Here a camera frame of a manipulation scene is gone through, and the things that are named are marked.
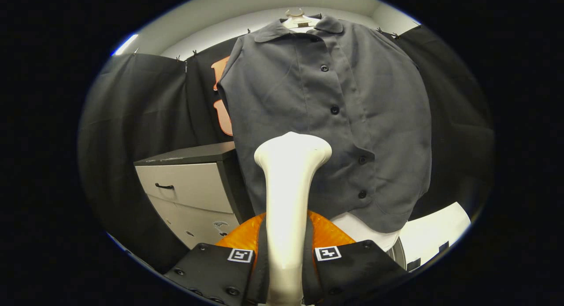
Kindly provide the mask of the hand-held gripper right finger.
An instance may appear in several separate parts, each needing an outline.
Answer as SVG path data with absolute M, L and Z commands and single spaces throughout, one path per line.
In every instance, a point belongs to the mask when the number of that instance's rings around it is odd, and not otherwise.
M 352 306 L 388 290 L 409 273 L 372 240 L 353 240 L 308 211 L 304 240 L 304 303 Z

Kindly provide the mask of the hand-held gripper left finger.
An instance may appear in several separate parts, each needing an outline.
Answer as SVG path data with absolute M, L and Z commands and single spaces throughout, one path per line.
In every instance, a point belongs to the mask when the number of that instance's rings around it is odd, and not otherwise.
M 217 244 L 199 243 L 165 273 L 190 292 L 227 306 L 266 304 L 266 214 L 238 226 Z

